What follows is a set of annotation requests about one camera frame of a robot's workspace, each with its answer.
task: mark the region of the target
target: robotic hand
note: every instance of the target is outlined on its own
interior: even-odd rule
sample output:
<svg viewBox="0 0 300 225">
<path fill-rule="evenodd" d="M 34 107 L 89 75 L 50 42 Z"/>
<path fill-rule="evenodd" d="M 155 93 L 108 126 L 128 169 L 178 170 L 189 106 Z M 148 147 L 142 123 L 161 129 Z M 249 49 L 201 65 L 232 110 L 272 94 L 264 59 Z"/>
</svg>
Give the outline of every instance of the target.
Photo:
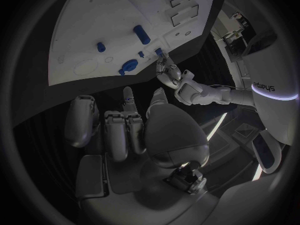
<svg viewBox="0 0 300 225">
<path fill-rule="evenodd" d="M 197 83 L 194 74 L 185 70 L 183 74 L 167 53 L 162 53 L 156 63 L 156 77 L 163 84 L 175 90 L 174 96 L 185 105 L 208 105 L 212 102 L 227 105 L 229 103 L 255 107 L 252 91 L 246 89 L 231 90 L 229 87 L 211 86 Z"/>
</svg>

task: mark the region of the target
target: robotic arm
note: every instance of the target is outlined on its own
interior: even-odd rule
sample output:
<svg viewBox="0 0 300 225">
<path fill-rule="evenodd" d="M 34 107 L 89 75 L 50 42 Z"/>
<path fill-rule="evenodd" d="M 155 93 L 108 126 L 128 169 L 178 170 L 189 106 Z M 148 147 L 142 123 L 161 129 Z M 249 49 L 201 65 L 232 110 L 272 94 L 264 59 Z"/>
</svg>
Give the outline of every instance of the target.
<svg viewBox="0 0 300 225">
<path fill-rule="evenodd" d="M 208 105 L 212 102 L 227 105 L 229 103 L 255 107 L 252 91 L 246 89 L 231 90 L 229 87 L 211 86 L 197 83 L 194 74 L 185 70 L 183 74 L 167 53 L 162 53 L 156 64 L 156 77 L 163 84 L 175 90 L 175 97 L 185 105 Z"/>
</svg>

